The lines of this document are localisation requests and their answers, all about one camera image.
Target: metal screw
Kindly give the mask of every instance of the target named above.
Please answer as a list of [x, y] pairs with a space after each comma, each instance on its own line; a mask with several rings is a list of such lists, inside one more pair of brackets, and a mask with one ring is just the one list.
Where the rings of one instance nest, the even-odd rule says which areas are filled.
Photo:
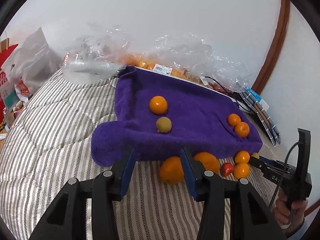
[[249, 181], [246, 178], [241, 178], [239, 181], [243, 185], [247, 185], [249, 183]]
[[212, 177], [212, 176], [213, 176], [213, 172], [212, 172], [212, 171], [205, 171], [204, 174], [205, 174], [207, 177]]
[[112, 171], [105, 171], [103, 173], [103, 176], [105, 176], [105, 177], [110, 177], [111, 175], [112, 175]]
[[68, 180], [68, 183], [69, 183], [70, 185], [73, 185], [73, 184], [75, 184], [76, 182], [77, 182], [77, 179], [76, 179], [76, 178], [71, 178], [71, 179]]

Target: white wall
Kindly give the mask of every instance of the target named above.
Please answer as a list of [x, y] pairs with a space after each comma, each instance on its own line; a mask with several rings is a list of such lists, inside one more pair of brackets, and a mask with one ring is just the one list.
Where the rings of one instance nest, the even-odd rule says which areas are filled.
[[87, 22], [128, 29], [136, 52], [166, 34], [197, 34], [221, 55], [243, 62], [253, 80], [271, 44], [280, 0], [28, 0], [9, 23], [12, 42], [42, 27], [59, 54], [89, 32]]
[[[320, 43], [291, 5], [287, 36], [276, 67], [262, 92], [268, 113], [288, 150], [298, 141], [298, 127], [311, 131], [309, 173], [313, 189], [309, 205], [320, 198]], [[289, 158], [296, 165], [298, 150]]]

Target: finger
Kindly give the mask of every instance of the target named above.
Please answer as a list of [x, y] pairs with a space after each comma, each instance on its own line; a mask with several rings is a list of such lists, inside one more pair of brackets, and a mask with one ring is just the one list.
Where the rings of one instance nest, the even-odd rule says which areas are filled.
[[282, 200], [284, 202], [286, 202], [288, 199], [288, 197], [285, 195], [282, 188], [279, 189], [278, 198], [280, 198], [280, 200]]
[[304, 201], [302, 206], [297, 210], [297, 214], [295, 215], [295, 217], [297, 217], [297, 218], [304, 217], [304, 212], [305, 212], [307, 206], [308, 206], [308, 200]]
[[279, 220], [277, 220], [277, 223], [278, 223], [278, 225], [279, 225], [280, 227], [282, 227], [282, 225], [283, 225], [282, 222], [280, 222]]
[[280, 221], [281, 223], [283, 224], [287, 224], [289, 222], [289, 219], [284, 216], [283, 214], [281, 214], [277, 208], [274, 209], [274, 214], [275, 214], [275, 217], [278, 221]]
[[290, 210], [286, 207], [285, 203], [279, 198], [276, 200], [276, 207], [282, 215], [286, 217], [290, 215]]
[[292, 203], [291, 209], [305, 209], [308, 206], [308, 200], [296, 200]]

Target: red bag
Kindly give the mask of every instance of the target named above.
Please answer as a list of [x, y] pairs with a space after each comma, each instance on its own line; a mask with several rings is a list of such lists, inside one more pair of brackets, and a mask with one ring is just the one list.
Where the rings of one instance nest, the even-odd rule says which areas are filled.
[[[2, 64], [6, 61], [6, 59], [10, 56], [10, 54], [14, 51], [14, 49], [18, 46], [18, 44], [12, 45], [8, 48], [5, 47], [4, 50], [0, 51], [0, 68], [2, 66]], [[5, 73], [3, 71], [0, 70], [0, 86], [4, 84], [4, 82], [7, 81], [7, 77], [5, 75]], [[0, 123], [3, 121], [3, 109], [4, 109], [4, 102], [2, 100], [2, 98], [0, 97]]]

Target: barcode sticker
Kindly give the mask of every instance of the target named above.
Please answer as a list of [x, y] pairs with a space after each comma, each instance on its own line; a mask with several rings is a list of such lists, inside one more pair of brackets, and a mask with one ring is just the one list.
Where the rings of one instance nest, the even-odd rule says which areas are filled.
[[162, 66], [162, 65], [159, 65], [159, 64], [155, 64], [153, 70], [157, 71], [157, 72], [160, 72], [160, 73], [163, 73], [163, 74], [167, 74], [167, 75], [170, 75], [171, 72], [172, 72], [172, 68], [171, 67], [166, 67], [166, 66]]
[[207, 80], [206, 80], [206, 78], [205, 78], [204, 76], [201, 76], [200, 79], [201, 79], [202, 83], [203, 83], [205, 86], [209, 85], [209, 83], [207, 82]]

